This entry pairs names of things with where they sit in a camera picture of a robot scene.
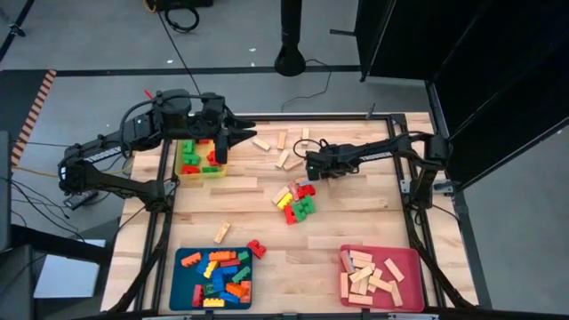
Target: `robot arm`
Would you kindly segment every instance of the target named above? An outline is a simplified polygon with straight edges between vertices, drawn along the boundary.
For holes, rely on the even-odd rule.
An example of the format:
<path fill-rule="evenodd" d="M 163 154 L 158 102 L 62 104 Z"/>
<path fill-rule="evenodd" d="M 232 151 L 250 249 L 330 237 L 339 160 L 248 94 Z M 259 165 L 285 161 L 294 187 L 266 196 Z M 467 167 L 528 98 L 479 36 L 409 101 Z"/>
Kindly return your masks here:
<path fill-rule="evenodd" d="M 190 99 L 201 99 L 202 111 L 193 116 Z M 143 114 L 125 121 L 136 108 L 151 105 Z M 100 172 L 94 164 L 132 151 L 156 148 L 162 140 L 211 139 L 215 142 L 217 162 L 227 162 L 228 148 L 247 140 L 257 132 L 245 130 L 254 122 L 241 120 L 225 105 L 225 99 L 214 93 L 193 96 L 185 90 L 157 92 L 152 100 L 132 107 L 123 117 L 120 129 L 96 140 L 76 144 L 65 151 L 58 165 L 60 188 L 66 194 L 77 194 L 90 189 L 108 191 L 122 198 L 137 196 L 147 210 L 163 210 L 164 182 L 138 182 Z"/>
<path fill-rule="evenodd" d="M 361 146 L 331 145 L 325 140 L 320 140 L 318 152 L 306 153 L 309 180 L 335 179 L 346 173 L 358 173 L 361 163 L 401 156 L 421 168 L 419 178 L 411 181 L 411 204 L 428 209 L 432 206 L 433 181 L 437 172 L 446 168 L 451 146 L 439 134 L 419 132 L 410 135 L 409 133 Z M 421 158 L 412 147 L 417 141 L 422 141 L 424 144 L 424 158 Z"/>

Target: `yellow lego brick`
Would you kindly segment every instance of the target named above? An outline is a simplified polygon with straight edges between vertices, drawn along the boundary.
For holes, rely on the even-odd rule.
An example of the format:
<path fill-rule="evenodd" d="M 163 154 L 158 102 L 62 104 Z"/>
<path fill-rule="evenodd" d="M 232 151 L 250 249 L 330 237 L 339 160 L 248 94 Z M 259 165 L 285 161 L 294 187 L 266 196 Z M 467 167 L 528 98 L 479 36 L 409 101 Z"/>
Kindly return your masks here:
<path fill-rule="evenodd" d="M 283 198 L 281 199 L 281 201 L 278 202 L 278 204 L 276 205 L 280 210 L 284 210 L 285 207 L 293 200 L 293 194 L 292 193 L 287 193 L 286 195 L 283 196 Z"/>
<path fill-rule="evenodd" d="M 210 261 L 210 263 L 207 264 L 207 268 L 205 269 L 204 276 L 208 279 L 211 278 L 212 277 L 212 271 L 214 271 L 219 264 L 220 264 L 219 261 Z"/>
<path fill-rule="evenodd" d="M 225 300 L 218 298 L 204 299 L 204 308 L 223 308 L 225 307 Z"/>

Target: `yellow tray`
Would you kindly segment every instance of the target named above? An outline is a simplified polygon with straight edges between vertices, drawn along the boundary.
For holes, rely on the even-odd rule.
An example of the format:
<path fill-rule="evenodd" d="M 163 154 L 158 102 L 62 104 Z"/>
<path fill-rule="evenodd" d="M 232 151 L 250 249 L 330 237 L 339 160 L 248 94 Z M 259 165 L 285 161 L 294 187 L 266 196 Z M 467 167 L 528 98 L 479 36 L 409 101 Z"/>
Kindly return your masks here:
<path fill-rule="evenodd" d="M 180 178 L 180 180 L 196 180 L 196 179 L 211 179 L 211 178 L 221 178 L 225 177 L 225 174 L 228 171 L 228 167 L 223 164 L 221 166 L 221 170 L 219 172 L 200 172 L 194 174 L 181 174 L 181 167 L 184 165 L 184 159 L 182 158 L 184 152 L 184 140 L 178 140 L 176 147 L 176 166 L 175 172 Z M 215 150 L 215 145 L 213 144 L 213 140 L 210 140 L 208 143 L 197 143 L 196 141 L 196 151 L 194 152 L 195 155 L 198 155 L 202 158 L 199 162 L 200 170 L 203 170 L 204 167 L 209 167 L 210 162 L 207 161 L 207 155 L 210 152 Z"/>

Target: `red tray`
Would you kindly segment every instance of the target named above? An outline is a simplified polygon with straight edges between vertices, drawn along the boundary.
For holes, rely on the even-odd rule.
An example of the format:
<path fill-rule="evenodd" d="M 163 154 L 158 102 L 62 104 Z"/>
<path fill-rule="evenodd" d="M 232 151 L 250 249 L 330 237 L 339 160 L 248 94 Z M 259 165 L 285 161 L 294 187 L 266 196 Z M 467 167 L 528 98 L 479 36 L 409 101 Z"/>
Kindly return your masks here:
<path fill-rule="evenodd" d="M 421 312 L 425 308 L 421 288 L 421 263 L 419 254 L 414 249 L 344 244 L 340 250 L 356 250 L 371 254 L 375 267 L 383 271 L 381 274 L 381 280 L 383 281 L 395 280 L 383 263 L 387 258 L 391 258 L 405 276 L 403 281 L 397 283 L 401 300 L 403 301 L 403 306 L 401 307 L 396 308 L 391 299 L 391 293 L 384 292 L 381 289 L 377 289 L 375 293 L 367 292 L 368 295 L 373 296 L 373 304 L 371 306 L 348 303 L 348 298 L 340 298 L 341 304 L 347 307 L 380 308 L 403 312 Z M 341 263 L 340 272 L 346 272 Z"/>

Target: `wooden tabletop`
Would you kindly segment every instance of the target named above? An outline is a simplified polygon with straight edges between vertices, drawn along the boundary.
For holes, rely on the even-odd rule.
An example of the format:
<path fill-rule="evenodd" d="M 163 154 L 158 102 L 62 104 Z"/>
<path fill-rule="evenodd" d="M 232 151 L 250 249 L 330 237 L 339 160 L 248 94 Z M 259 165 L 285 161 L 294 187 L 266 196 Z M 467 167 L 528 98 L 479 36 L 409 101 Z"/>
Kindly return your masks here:
<path fill-rule="evenodd" d="M 432 132 L 427 113 L 406 114 L 410 131 Z M 217 180 L 183 182 L 176 192 L 160 313 L 170 314 L 173 261 L 181 247 L 245 246 L 258 239 L 267 247 L 262 260 L 254 261 L 252 307 L 225 313 L 324 313 L 357 312 L 340 304 L 339 248 L 343 244 L 409 247 L 397 177 L 392 159 L 362 164 L 360 173 L 315 184 L 317 212 L 302 223 L 288 226 L 284 214 L 270 199 L 283 186 L 305 176 L 303 165 L 285 172 L 275 167 L 280 155 L 276 142 L 287 132 L 285 148 L 291 150 L 303 128 L 310 138 L 330 143 L 362 144 L 388 137 L 384 121 L 298 121 L 257 123 L 260 139 L 272 148 L 265 152 L 249 140 L 229 151 L 228 174 Z M 173 148 L 168 172 L 173 162 Z M 160 148 L 138 153 L 132 178 L 156 178 Z M 451 198 L 435 195 L 433 203 L 453 212 Z M 121 223 L 142 207 L 126 201 Z M 477 303 L 461 232 L 453 217 L 438 209 L 427 212 L 437 262 L 453 285 Z M 148 213 L 142 212 L 120 231 L 108 274 L 101 310 L 112 307 L 140 270 Z M 221 223 L 231 228 L 221 245 L 213 242 Z M 161 232 L 162 219 L 156 228 Z M 429 271 L 423 266 L 429 304 L 436 305 Z M 147 281 L 145 308 L 150 308 L 154 273 Z"/>

